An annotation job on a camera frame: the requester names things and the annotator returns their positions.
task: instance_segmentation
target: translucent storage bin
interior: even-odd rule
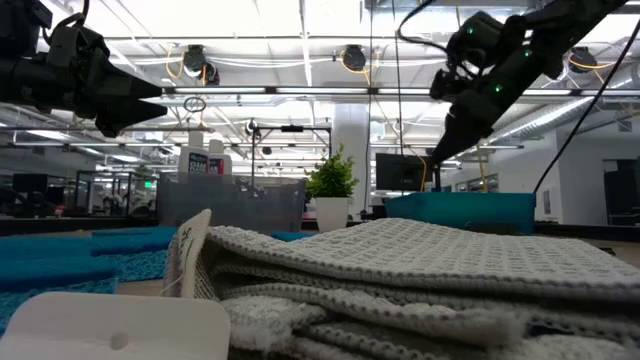
[[[158,182],[160,224],[179,226],[211,209],[211,226],[236,226],[269,235],[300,231],[306,182],[301,179],[163,173]]]

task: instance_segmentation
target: black monitor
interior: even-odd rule
[[[426,156],[425,182],[431,182],[433,172]],[[376,190],[420,191],[424,164],[417,156],[376,154]]]
[[[47,174],[13,174],[13,191],[45,194],[49,184]]]

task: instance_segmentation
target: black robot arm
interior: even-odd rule
[[[166,115],[167,108],[139,100],[162,95],[162,88],[113,66],[102,35],[84,27],[84,18],[63,20],[47,38],[49,53],[36,53],[51,12],[35,0],[0,0],[0,24],[9,24],[0,25],[0,102],[95,118],[107,137]]]
[[[484,12],[465,21],[447,44],[448,69],[436,74],[431,87],[432,98],[452,102],[431,161],[439,164],[489,136],[493,124],[540,75],[557,78],[564,54],[625,2],[556,0],[504,24]],[[527,30],[533,30],[529,39]],[[458,75],[463,61],[480,69],[478,74]]]

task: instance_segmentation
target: green plant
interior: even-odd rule
[[[349,197],[358,179],[353,179],[353,156],[343,159],[344,145],[340,144],[340,151],[330,157],[323,164],[316,164],[315,171],[306,172],[311,175],[307,183],[307,190],[311,196],[319,197]]]

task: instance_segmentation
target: potted plant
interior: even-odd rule
[[[343,229],[349,216],[349,198],[358,184],[351,174],[353,157],[343,159],[344,146],[323,164],[316,164],[307,188],[316,199],[316,219],[320,232]]]

